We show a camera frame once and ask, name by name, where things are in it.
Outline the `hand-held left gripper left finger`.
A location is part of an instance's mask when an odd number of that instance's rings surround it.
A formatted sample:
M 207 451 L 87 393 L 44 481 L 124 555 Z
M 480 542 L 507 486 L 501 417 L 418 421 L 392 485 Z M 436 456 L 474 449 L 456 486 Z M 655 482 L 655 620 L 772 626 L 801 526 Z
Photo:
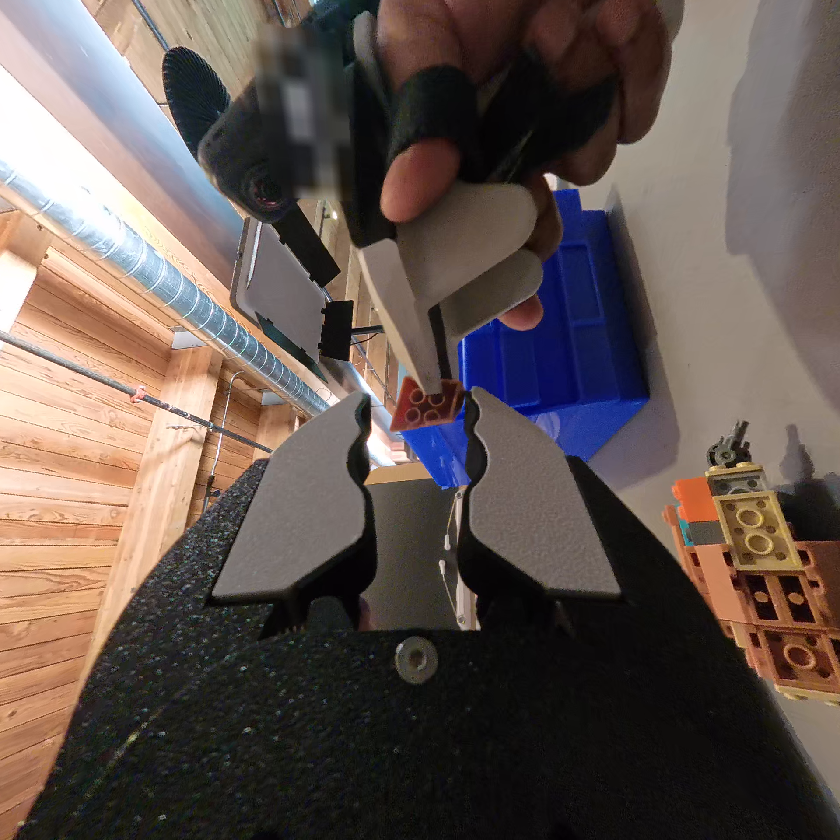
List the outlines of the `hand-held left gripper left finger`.
M 365 481 L 371 399 L 351 393 L 278 447 L 212 591 L 218 604 L 348 605 L 375 577 L 375 521 Z

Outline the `white panel light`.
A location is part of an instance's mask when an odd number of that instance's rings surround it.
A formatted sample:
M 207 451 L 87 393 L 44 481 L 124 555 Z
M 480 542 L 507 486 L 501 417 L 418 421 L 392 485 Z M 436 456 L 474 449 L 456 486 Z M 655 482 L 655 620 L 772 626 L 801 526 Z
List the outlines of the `white panel light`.
M 230 286 L 234 310 L 322 382 L 325 297 L 272 226 L 244 221 Z

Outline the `brown toy brick model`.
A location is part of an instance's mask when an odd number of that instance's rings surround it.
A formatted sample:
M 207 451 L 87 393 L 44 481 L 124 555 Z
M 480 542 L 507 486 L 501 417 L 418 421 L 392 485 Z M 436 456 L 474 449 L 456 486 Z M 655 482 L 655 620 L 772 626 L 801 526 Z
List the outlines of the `brown toy brick model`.
M 677 561 L 747 665 L 788 700 L 837 708 L 838 541 L 798 540 L 753 458 L 707 463 L 671 493 L 663 520 Z

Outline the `black pole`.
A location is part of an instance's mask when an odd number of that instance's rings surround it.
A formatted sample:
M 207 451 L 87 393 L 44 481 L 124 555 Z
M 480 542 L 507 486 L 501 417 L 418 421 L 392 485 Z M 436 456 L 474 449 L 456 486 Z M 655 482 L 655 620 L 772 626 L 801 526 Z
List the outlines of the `black pole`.
M 228 90 L 204 58 L 183 46 L 164 53 L 161 74 L 175 126 L 197 160 L 199 144 L 230 106 Z

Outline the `small grey toy part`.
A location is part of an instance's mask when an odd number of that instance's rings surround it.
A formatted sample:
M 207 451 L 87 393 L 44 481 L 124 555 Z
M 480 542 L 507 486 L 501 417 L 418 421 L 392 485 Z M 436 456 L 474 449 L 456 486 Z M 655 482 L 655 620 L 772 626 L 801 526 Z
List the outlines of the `small grey toy part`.
M 707 462 L 711 468 L 734 469 L 752 463 L 750 443 L 746 440 L 749 421 L 738 420 L 731 432 L 719 438 L 707 450 Z

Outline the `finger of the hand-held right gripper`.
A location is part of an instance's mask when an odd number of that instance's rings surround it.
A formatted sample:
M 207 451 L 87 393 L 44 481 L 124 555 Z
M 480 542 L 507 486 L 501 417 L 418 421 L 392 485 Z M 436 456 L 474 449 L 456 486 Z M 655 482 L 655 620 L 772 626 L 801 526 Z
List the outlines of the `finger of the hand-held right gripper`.
M 424 393 L 444 390 L 433 328 L 417 305 L 397 243 L 384 238 L 359 250 L 362 275 L 386 336 L 408 375 Z

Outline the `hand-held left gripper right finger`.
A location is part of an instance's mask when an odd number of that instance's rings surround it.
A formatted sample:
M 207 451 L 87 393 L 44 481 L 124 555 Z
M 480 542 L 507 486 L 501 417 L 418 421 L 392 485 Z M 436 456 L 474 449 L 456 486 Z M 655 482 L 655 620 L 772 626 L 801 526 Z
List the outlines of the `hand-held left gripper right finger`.
M 465 433 L 459 572 L 468 588 L 486 601 L 507 594 L 620 597 L 562 448 L 480 387 L 465 400 Z

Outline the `person's right hand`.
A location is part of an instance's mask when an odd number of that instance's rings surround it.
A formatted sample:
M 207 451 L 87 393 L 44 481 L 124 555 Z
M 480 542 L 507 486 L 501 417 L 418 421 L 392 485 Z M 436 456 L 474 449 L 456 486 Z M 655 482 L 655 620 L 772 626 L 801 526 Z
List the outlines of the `person's right hand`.
M 520 48 L 535 51 L 570 91 L 617 75 L 619 90 L 599 132 L 579 150 L 555 153 L 525 181 L 538 209 L 526 247 L 542 263 L 562 239 L 544 173 L 576 186 L 598 182 L 620 144 L 634 144 L 652 129 L 671 64 L 666 22 L 652 1 L 388 1 L 376 15 L 375 44 L 394 91 L 420 70 L 441 66 L 480 85 Z

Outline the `silver spiral pipes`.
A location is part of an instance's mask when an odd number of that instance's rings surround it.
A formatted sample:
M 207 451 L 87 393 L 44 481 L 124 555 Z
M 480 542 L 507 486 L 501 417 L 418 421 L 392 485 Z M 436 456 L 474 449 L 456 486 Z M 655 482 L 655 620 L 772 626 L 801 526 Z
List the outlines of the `silver spiral pipes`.
M 189 333 L 315 417 L 330 405 L 245 326 L 212 299 L 120 216 L 84 189 L 33 173 L 2 154 L 2 197 L 123 281 Z

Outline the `stack of blue plastic bins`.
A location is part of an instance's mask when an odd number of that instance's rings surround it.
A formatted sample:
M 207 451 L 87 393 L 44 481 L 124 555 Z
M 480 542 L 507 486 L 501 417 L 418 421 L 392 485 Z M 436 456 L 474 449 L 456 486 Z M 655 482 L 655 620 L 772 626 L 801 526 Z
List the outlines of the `stack of blue plastic bins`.
M 573 188 L 553 197 L 563 238 L 542 267 L 542 320 L 529 331 L 495 320 L 467 335 L 459 379 L 588 461 L 648 402 L 648 381 L 606 212 L 583 209 Z

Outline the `black panel light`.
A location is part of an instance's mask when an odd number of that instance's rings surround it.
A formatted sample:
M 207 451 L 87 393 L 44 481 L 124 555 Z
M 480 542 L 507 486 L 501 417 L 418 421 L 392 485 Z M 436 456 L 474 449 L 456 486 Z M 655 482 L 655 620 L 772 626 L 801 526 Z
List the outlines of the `black panel light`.
M 281 209 L 282 216 L 272 223 L 280 241 L 301 263 L 310 279 L 325 288 L 339 275 L 338 264 L 297 203 L 285 201 L 281 203 Z
M 318 343 L 322 359 L 349 362 L 353 337 L 354 302 L 327 301 L 322 309 L 323 321 Z

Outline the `small brown toy brick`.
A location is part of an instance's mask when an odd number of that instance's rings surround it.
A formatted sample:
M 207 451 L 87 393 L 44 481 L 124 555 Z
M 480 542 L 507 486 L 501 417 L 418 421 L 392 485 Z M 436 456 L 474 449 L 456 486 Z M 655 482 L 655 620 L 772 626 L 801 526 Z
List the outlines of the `small brown toy brick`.
M 440 386 L 441 392 L 429 394 L 411 376 L 403 377 L 390 431 L 400 434 L 453 423 L 464 405 L 466 389 L 449 379 L 443 379 Z

